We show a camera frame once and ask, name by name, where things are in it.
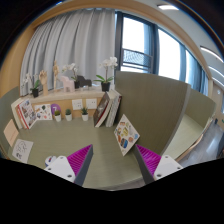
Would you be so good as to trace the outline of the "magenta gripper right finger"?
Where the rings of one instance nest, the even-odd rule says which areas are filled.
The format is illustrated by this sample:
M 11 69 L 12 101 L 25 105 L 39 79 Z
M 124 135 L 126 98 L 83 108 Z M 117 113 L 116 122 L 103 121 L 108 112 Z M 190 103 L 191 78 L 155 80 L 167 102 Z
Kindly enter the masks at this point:
M 145 184 L 152 183 L 182 169 L 182 166 L 169 155 L 160 156 L 138 144 L 135 145 L 134 155 Z

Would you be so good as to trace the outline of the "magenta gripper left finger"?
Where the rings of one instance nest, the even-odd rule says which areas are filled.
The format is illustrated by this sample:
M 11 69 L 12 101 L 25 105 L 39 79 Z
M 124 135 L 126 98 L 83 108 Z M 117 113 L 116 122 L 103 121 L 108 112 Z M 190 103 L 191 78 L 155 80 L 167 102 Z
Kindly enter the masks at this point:
M 45 168 L 45 171 L 75 183 L 76 185 L 82 186 L 87 175 L 92 156 L 93 145 L 90 144 L 72 153 L 68 157 L 57 157 Z

